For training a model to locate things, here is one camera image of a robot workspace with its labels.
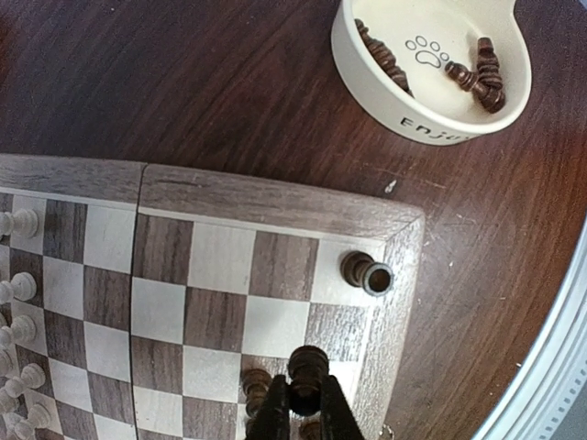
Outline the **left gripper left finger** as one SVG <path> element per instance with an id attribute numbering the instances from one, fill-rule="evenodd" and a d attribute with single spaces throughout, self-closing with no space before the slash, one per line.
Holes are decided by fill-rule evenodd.
<path id="1" fill-rule="evenodd" d="M 284 375 L 271 377 L 265 400 L 246 422 L 246 439 L 290 438 L 290 392 Z"/>

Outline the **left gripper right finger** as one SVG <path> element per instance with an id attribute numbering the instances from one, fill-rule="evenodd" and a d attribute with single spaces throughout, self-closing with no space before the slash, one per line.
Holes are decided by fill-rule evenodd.
<path id="1" fill-rule="evenodd" d="M 364 440 L 338 379 L 333 375 L 322 379 L 320 425 L 323 440 Z"/>

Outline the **dark chess piece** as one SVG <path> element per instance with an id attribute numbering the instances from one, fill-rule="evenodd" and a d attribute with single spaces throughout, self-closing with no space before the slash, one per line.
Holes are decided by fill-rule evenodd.
<path id="1" fill-rule="evenodd" d="M 320 410 L 322 379 L 329 373 L 327 354 L 317 346 L 300 346 L 287 368 L 291 410 L 302 417 L 314 415 Z"/>

